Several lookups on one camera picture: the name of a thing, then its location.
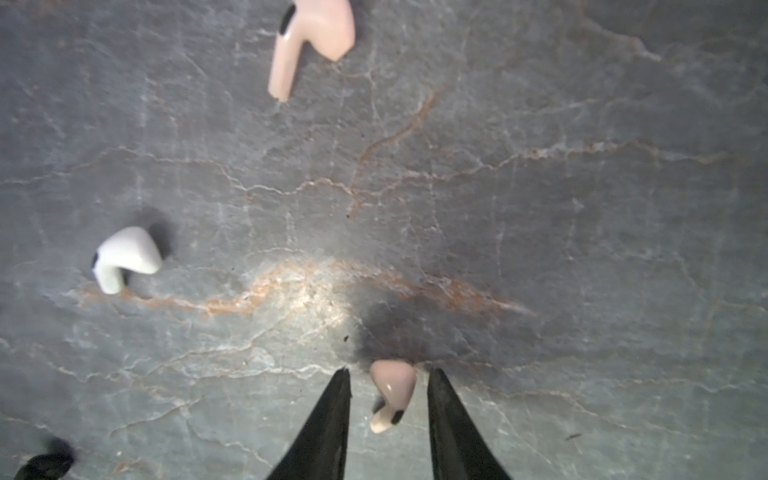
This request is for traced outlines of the pink earbud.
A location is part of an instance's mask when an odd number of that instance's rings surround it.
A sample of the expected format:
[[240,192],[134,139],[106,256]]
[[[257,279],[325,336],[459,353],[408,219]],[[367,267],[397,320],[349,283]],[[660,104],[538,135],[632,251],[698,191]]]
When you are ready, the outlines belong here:
[[379,434],[402,419],[413,396],[417,375],[410,363],[392,359],[375,361],[370,375],[384,401],[370,421],[371,430]]
[[275,37],[269,94],[280,102],[289,99],[305,43],[326,59],[337,62],[353,48],[355,41],[355,20],[348,0],[293,1]]

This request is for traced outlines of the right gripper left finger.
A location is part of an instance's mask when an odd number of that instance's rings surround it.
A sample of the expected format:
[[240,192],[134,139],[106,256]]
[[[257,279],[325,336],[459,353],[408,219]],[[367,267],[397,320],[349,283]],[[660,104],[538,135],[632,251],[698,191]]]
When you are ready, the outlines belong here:
[[343,479],[351,398],[350,372],[341,368],[268,479]]

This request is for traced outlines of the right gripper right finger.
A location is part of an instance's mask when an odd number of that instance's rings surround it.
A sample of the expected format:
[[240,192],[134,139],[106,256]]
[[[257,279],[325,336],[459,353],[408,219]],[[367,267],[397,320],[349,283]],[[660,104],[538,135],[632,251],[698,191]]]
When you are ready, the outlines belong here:
[[512,479],[491,453],[440,368],[430,372],[427,398],[434,479]]

